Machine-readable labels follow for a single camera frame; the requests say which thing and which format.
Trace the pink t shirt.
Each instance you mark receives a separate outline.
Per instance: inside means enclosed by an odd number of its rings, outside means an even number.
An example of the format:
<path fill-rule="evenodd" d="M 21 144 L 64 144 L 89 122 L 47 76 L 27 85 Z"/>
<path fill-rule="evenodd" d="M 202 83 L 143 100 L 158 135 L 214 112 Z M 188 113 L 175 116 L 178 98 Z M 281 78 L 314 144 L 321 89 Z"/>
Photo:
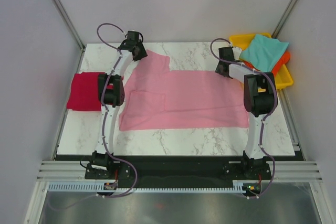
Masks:
<path fill-rule="evenodd" d="M 127 80 L 120 131 L 249 126 L 239 81 L 213 71 L 171 70 L 147 51 Z"/>

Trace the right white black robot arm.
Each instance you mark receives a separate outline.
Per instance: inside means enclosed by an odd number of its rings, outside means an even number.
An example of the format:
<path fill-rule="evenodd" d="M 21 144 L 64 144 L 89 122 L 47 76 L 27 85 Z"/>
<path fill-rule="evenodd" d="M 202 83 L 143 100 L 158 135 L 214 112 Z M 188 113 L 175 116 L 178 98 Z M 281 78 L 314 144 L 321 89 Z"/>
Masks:
<path fill-rule="evenodd" d="M 268 155 L 262 143 L 266 119 L 278 105 L 272 72 L 260 72 L 235 60 L 232 46 L 221 47 L 215 72 L 243 84 L 243 102 L 249 115 L 248 140 L 240 162 L 240 172 L 248 179 L 271 178 Z"/>

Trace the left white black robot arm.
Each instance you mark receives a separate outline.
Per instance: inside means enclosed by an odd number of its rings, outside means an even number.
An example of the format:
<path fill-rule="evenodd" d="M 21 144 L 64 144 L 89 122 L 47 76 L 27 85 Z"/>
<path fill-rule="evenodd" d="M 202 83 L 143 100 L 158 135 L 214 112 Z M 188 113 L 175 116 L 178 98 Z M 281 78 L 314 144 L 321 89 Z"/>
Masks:
<path fill-rule="evenodd" d="M 118 57 L 110 73 L 98 75 L 98 99 L 101 103 L 101 130 L 90 166 L 103 178 L 111 178 L 115 173 L 113 136 L 120 106 L 125 100 L 123 76 L 127 67 L 147 56 L 143 45 L 143 35 L 131 30 L 117 48 Z"/>

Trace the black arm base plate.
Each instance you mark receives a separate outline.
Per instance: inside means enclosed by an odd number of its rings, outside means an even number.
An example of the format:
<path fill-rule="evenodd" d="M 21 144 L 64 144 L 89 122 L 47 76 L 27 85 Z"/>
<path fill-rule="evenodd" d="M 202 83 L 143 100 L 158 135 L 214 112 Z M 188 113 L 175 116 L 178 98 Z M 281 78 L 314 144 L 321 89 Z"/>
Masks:
<path fill-rule="evenodd" d="M 266 181 L 241 173 L 242 156 L 116 156 L 108 171 L 86 167 L 85 179 L 116 179 L 123 187 L 230 186 L 235 180 Z"/>

